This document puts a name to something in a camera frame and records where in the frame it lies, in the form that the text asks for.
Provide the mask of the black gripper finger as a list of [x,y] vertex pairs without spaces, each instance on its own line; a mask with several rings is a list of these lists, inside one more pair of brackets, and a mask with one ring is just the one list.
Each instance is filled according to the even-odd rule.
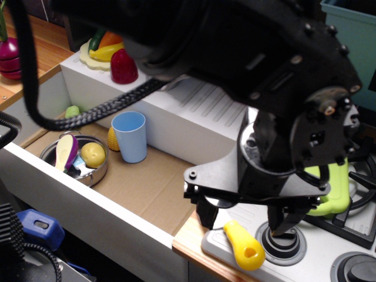
[[212,230],[219,208],[211,204],[206,197],[198,200],[196,214],[201,226]]

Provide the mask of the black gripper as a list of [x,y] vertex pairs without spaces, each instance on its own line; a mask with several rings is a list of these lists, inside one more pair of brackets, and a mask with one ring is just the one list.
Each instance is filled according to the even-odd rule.
[[357,108],[342,87],[314,92],[291,119],[246,113],[237,143],[225,157],[184,173],[184,196],[197,207],[267,206],[272,236],[296,226],[329,187],[329,165],[354,152]]

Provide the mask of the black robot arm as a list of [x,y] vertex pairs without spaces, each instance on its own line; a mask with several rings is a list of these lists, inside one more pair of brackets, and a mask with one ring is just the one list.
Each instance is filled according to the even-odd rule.
[[362,83],[337,30],[302,1],[52,1],[108,29],[160,86],[187,75],[256,108],[235,148],[188,169],[184,195],[212,228],[221,207],[265,204],[271,233],[299,223],[329,191],[328,165],[354,151],[351,96]]

